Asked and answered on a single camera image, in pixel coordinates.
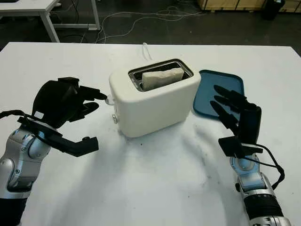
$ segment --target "toaster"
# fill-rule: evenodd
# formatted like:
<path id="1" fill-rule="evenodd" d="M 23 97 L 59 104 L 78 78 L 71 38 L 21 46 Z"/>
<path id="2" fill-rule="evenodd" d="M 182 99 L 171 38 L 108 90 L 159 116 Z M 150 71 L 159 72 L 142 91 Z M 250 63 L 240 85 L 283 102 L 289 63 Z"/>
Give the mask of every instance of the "toaster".
<path id="1" fill-rule="evenodd" d="M 179 67 L 184 70 L 180 81 L 148 91 L 143 90 L 144 72 Z M 200 81 L 198 71 L 179 59 L 117 70 L 110 75 L 114 121 L 127 137 L 139 137 L 183 121 L 192 109 Z"/>

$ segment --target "black cable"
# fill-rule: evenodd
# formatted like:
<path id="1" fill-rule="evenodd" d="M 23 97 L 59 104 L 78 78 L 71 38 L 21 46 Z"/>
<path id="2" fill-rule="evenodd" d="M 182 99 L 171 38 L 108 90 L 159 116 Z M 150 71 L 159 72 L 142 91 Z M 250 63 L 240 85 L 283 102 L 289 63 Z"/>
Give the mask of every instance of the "black cable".
<path id="1" fill-rule="evenodd" d="M 32 116 L 32 115 L 29 115 L 29 114 L 25 114 L 25 113 L 24 113 L 23 111 L 21 111 L 21 110 L 11 110 L 11 111 L 4 111 L 4 112 L 1 112 L 1 113 L 0 113 L 0 119 L 2 119 L 2 118 L 4 118 L 4 117 L 7 117 L 7 116 L 10 116 L 10 115 L 23 116 L 24 119 L 25 119 L 25 121 L 26 121 L 26 124 L 25 124 L 25 125 L 26 125 L 27 127 L 29 127 L 29 128 L 31 128 L 31 125 L 30 125 L 30 122 L 29 122 L 28 118 L 31 118 L 31 119 L 34 119 L 34 120 L 39 121 L 38 118 L 36 118 L 36 117 L 34 117 L 34 116 Z M 36 136 L 37 139 L 39 139 L 40 141 L 44 142 L 45 144 L 51 146 L 51 144 L 50 144 L 47 140 L 45 140 L 45 139 L 43 139 L 42 137 L 40 137 L 40 135 L 39 135 L 38 133 L 36 133 L 36 132 L 34 131 L 34 129 L 31 129 L 30 131 Z"/>
<path id="2" fill-rule="evenodd" d="M 77 5 L 74 3 L 74 0 L 71 0 L 71 2 L 72 2 L 72 5 L 73 5 L 73 7 L 74 7 L 74 9 L 75 9 L 75 23 L 76 24 L 78 24 L 78 22 L 79 22 L 79 12 L 78 12 L 78 10 L 77 10 L 77 5 L 78 5 L 78 3 L 77 3 Z"/>
<path id="3" fill-rule="evenodd" d="M 260 145 L 260 144 L 256 144 L 256 146 L 261 147 L 264 150 L 266 150 L 269 153 L 269 155 L 270 155 L 270 157 L 273 160 L 273 162 L 274 162 L 275 165 L 271 165 L 271 164 L 267 164 L 267 163 L 260 162 L 260 161 L 257 161 L 257 160 L 253 160 L 253 159 L 250 159 L 248 157 L 244 157 L 243 159 L 246 159 L 246 160 L 249 160 L 249 161 L 253 161 L 253 162 L 256 162 L 256 163 L 261 164 L 261 165 L 265 165 L 265 166 L 276 168 L 278 170 L 278 172 L 280 173 L 280 176 L 279 176 L 278 180 L 272 185 L 273 190 L 275 190 L 276 187 L 280 184 L 280 182 L 283 181 L 284 178 L 285 178 L 284 169 L 278 164 L 278 162 L 274 158 L 272 152 L 266 146 L 263 146 L 263 145 Z"/>
<path id="4" fill-rule="evenodd" d="M 246 159 L 246 160 L 249 160 L 249 161 L 253 161 L 253 162 L 259 163 L 259 164 L 261 164 L 261 165 L 265 165 L 265 166 L 270 166 L 270 167 L 277 168 L 277 167 L 274 166 L 274 165 L 267 164 L 267 163 L 264 163 L 264 162 L 261 162 L 261 161 L 257 161 L 257 160 L 254 160 L 254 159 L 250 159 L 250 158 L 248 158 L 248 157 L 243 157 L 243 159 Z"/>

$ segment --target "table surface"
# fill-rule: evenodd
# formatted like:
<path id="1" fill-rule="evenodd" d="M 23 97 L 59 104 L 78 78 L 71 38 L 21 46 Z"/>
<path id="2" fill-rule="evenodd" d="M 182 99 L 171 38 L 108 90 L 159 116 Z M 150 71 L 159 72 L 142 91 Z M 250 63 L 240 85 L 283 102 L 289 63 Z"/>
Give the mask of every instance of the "table surface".
<path id="1" fill-rule="evenodd" d="M 1 12 L 48 11 L 58 0 L 19 0 L 17 2 L 0 3 Z"/>
<path id="2" fill-rule="evenodd" d="M 258 142 L 269 147 L 285 169 L 276 189 L 283 213 L 301 225 L 300 71 L 291 47 L 149 45 L 156 61 L 180 58 L 198 70 L 240 76 L 250 102 L 262 107 Z M 82 85 L 109 94 L 109 75 L 131 62 L 150 64 L 142 45 L 9 43 L 0 52 L 0 110 L 31 112 L 48 80 L 78 77 Z M 139 138 L 126 138 L 100 108 L 59 132 L 79 141 L 97 136 L 100 150 L 75 158 L 51 149 L 22 218 L 23 226 L 246 226 L 235 173 L 218 145 L 230 136 L 218 121 L 190 112 L 184 122 Z M 0 154 L 17 117 L 1 120 Z M 270 162 L 266 153 L 261 161 Z M 261 170 L 271 183 L 275 169 Z"/>

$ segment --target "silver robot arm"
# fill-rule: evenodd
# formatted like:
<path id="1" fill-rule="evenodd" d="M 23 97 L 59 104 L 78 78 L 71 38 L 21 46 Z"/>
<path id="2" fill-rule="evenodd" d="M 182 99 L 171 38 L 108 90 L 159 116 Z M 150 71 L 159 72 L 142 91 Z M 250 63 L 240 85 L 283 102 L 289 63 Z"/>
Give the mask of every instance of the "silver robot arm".
<path id="1" fill-rule="evenodd" d="M 46 82 L 34 100 L 31 115 L 20 110 L 0 113 L 0 119 L 21 116 L 21 126 L 9 136 L 0 159 L 1 225 L 20 223 L 32 185 L 51 147 L 76 157 L 98 150 L 96 137 L 75 143 L 56 131 L 67 121 L 81 120 L 99 107 L 95 102 L 84 101 L 107 98 L 98 89 L 79 86 L 78 82 L 71 77 Z"/>
<path id="2" fill-rule="evenodd" d="M 49 150 L 49 145 L 23 128 L 9 136 L 5 153 L 0 159 L 0 206 L 4 225 L 19 224 L 32 184 Z"/>
<path id="3" fill-rule="evenodd" d="M 258 161 L 255 154 L 248 157 Z M 268 178 L 260 172 L 259 163 L 231 157 L 230 164 L 238 175 L 235 187 L 244 201 L 250 226 L 291 226 Z"/>
<path id="4" fill-rule="evenodd" d="M 261 122 L 261 108 L 251 104 L 246 97 L 223 87 L 214 86 L 220 96 L 214 96 L 212 108 L 219 115 L 219 120 L 230 129 L 234 136 L 219 139 L 219 144 L 225 155 L 230 157 L 230 164 L 238 175 L 236 190 L 240 192 L 249 216 L 250 226 L 291 226 L 290 221 L 283 216 L 276 199 L 274 189 L 284 180 L 285 174 L 273 157 L 271 151 L 257 144 Z M 239 121 L 227 113 L 220 104 L 229 106 L 231 111 L 240 113 Z M 265 149 L 275 165 L 259 161 L 256 153 Z M 280 177 L 272 186 L 268 178 L 260 172 L 260 164 L 274 167 Z"/>

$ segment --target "floor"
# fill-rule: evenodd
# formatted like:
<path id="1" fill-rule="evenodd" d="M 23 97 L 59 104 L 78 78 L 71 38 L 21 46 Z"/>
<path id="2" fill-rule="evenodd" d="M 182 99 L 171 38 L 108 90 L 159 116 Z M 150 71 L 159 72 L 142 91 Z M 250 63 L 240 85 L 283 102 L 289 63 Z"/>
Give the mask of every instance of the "floor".
<path id="1" fill-rule="evenodd" d="M 76 21 L 71 1 L 62 0 L 62 7 L 53 10 L 51 17 L 54 23 Z M 94 23 L 90 1 L 78 1 L 79 23 Z M 101 0 L 97 1 L 97 7 L 106 36 L 129 34 L 104 40 L 103 32 L 86 29 L 57 30 L 61 42 L 277 45 L 292 46 L 301 56 L 300 13 L 279 14 L 273 21 L 266 21 L 259 12 L 200 12 L 193 0 Z M 176 16 L 121 13 L 107 17 L 122 11 L 159 12 Z M 50 39 L 37 17 L 4 17 L 0 20 L 0 49 L 9 41 L 48 42 Z"/>

